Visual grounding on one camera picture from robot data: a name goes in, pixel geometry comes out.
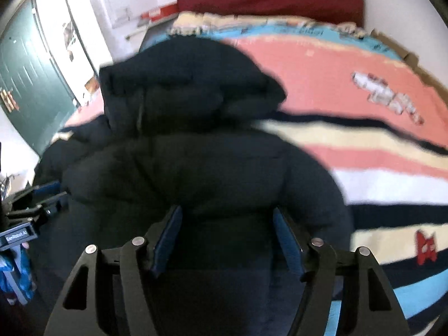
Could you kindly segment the white wall shelf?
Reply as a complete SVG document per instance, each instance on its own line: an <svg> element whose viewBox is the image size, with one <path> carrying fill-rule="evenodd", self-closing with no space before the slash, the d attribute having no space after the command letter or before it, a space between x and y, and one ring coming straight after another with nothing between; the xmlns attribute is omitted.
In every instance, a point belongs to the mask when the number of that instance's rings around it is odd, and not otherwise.
<svg viewBox="0 0 448 336"><path fill-rule="evenodd" d="M125 40L129 41L132 37L139 35L141 33L146 33L151 29L161 30L162 28L168 29L173 25L175 19L178 17L178 13L173 15L169 15L167 17L162 17L159 20L151 21L149 20L147 23L141 23L130 33L125 34Z"/></svg>

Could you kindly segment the dark green door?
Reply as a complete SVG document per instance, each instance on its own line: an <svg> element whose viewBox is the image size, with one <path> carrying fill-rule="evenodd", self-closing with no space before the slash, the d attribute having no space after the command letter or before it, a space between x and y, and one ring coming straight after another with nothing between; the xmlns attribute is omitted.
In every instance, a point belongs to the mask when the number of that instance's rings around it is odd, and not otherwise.
<svg viewBox="0 0 448 336"><path fill-rule="evenodd" d="M25 142L42 155L75 112L76 100L44 45L27 0L1 38L1 107Z"/></svg>

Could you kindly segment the red white box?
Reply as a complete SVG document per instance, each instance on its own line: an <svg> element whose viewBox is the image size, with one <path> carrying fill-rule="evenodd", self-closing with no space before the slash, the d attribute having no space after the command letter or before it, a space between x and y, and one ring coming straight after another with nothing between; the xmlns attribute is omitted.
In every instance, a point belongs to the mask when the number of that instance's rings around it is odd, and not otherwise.
<svg viewBox="0 0 448 336"><path fill-rule="evenodd" d="M172 3L144 12L140 15L140 17L141 20L149 20L149 22L152 23L172 15L177 15L178 13L178 5L176 3Z"/></svg>

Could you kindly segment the blue patterned sleeve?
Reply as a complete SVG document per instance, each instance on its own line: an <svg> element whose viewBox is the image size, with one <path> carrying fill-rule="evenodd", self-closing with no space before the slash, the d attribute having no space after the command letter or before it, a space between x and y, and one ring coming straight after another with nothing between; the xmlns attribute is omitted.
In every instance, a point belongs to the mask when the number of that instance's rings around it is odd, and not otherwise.
<svg viewBox="0 0 448 336"><path fill-rule="evenodd" d="M10 305L27 305L36 291L27 250L24 243L1 252L1 293Z"/></svg>

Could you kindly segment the striped Hello Kitty blanket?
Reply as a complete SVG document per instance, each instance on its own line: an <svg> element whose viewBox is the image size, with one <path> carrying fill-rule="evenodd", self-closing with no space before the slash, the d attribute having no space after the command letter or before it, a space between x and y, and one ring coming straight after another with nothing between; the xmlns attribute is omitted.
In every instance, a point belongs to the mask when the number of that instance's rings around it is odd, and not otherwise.
<svg viewBox="0 0 448 336"><path fill-rule="evenodd" d="M286 98L253 128L313 156L369 248L415 335L447 308L447 107L381 42L304 18L182 13L138 54L175 37L238 49Z"/></svg>

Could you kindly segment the brown cardboard sheet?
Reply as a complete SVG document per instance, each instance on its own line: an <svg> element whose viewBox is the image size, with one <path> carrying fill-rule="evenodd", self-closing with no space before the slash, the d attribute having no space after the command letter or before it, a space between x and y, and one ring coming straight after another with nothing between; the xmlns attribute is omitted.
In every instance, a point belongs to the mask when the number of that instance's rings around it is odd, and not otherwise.
<svg viewBox="0 0 448 336"><path fill-rule="evenodd" d="M381 43L384 43L387 47L397 53L398 56L420 77L425 84L433 87L437 92L440 92L440 96L447 95L447 87L443 85L436 77L434 77L434 75L420 66L419 57L414 52L409 51L404 46L397 43L397 41L376 30L371 31L370 36L380 40Z"/></svg>

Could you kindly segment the dark navy puffer jacket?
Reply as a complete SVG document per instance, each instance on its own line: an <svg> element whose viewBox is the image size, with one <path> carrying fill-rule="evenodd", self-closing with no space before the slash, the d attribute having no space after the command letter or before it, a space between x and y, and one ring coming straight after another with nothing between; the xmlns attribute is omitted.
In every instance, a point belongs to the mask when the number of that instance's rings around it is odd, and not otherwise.
<svg viewBox="0 0 448 336"><path fill-rule="evenodd" d="M30 249L46 323L81 251L120 247L178 207L182 218L151 293L160 335L285 335L302 297L275 211L348 249L352 219L330 173L252 124L286 98L249 57L175 37L103 67L104 113L56 140L34 181L58 181L68 208Z"/></svg>

